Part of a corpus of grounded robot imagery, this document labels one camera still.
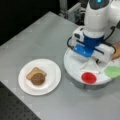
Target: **black cable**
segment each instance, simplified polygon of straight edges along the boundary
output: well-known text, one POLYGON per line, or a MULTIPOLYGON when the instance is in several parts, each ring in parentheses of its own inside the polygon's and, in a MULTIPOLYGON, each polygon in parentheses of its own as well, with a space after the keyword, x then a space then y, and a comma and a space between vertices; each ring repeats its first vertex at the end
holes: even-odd
POLYGON ((67 46, 68 46, 71 50, 73 50, 74 46, 71 46, 71 45, 69 44, 69 41, 70 41, 71 38, 72 38, 72 37, 68 38, 68 40, 67 40, 67 46))
POLYGON ((108 35, 108 37, 106 37, 106 38, 103 40, 103 42, 106 41, 108 38, 111 37, 111 35, 112 35, 112 34, 114 33, 114 31, 115 31, 115 27, 112 26, 112 27, 111 27, 111 30, 112 30, 112 32, 110 33, 110 35, 108 35))

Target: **green object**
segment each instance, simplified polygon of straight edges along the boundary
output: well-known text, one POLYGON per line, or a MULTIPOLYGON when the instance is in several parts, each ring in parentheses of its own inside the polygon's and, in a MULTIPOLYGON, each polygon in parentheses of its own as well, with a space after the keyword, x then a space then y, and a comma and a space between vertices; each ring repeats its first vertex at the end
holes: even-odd
POLYGON ((117 66, 108 66, 105 69, 104 72, 110 78, 116 78, 116 77, 120 76, 120 67, 117 67, 117 66))

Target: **white robot body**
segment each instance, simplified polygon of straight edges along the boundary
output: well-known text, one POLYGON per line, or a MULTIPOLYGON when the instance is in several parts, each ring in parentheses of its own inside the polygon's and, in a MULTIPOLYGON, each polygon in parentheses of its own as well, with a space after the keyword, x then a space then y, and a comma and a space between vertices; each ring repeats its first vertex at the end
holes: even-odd
POLYGON ((69 49, 64 56, 65 69, 73 79, 88 85, 101 85, 112 80, 104 70, 107 66, 117 66, 119 59, 111 60, 115 49, 105 44, 104 36, 109 24, 120 29, 119 14, 120 1, 89 0, 85 26, 73 32, 72 44, 68 44, 69 49), (93 79, 89 74, 96 79, 92 84, 86 81, 93 79))
POLYGON ((108 13, 109 6, 94 10, 90 8, 90 4, 88 3, 84 20, 84 34, 91 38, 104 36, 105 29, 108 26, 108 13))

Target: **brown food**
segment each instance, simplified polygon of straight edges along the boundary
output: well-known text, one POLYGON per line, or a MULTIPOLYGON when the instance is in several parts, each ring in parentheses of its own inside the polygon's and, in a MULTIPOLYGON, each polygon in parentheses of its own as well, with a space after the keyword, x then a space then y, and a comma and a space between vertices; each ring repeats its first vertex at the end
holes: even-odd
POLYGON ((116 52, 112 55, 112 60, 117 59, 120 57, 120 44, 116 43, 115 45, 113 45, 116 49, 116 52))
POLYGON ((42 73, 36 73, 32 76, 31 82, 34 85, 41 85, 45 82, 45 76, 42 73))
POLYGON ((47 75, 44 71, 42 71, 41 69, 35 67, 27 76, 26 78, 28 80, 31 80, 31 78, 33 77, 33 75, 35 75, 36 73, 41 73, 44 77, 47 75))

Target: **gray table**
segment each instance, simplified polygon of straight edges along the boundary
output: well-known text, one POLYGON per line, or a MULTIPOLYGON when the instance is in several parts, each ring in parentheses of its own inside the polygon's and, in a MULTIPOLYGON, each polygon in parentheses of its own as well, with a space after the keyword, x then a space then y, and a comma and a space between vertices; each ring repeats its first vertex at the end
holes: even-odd
POLYGON ((83 91, 67 79, 63 65, 66 41, 77 25, 49 12, 0 47, 0 81, 42 120, 120 119, 120 81, 104 89, 83 91), (30 96, 18 85, 22 67, 31 60, 55 61, 62 72, 59 86, 43 96, 30 96))

